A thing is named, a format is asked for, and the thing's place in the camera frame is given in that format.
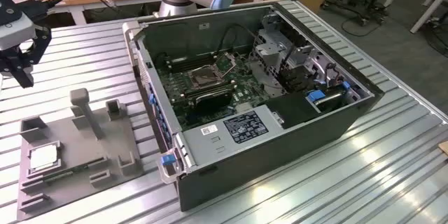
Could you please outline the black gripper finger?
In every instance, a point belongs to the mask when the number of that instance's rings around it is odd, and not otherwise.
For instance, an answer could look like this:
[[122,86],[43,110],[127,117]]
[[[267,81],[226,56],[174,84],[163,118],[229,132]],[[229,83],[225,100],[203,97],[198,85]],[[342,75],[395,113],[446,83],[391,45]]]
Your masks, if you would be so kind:
[[26,51],[17,47],[15,72],[14,77],[23,88],[34,86],[33,71],[34,66],[39,64],[45,55],[50,42],[53,40],[53,33],[49,27],[35,29],[35,36],[33,37],[33,45]]

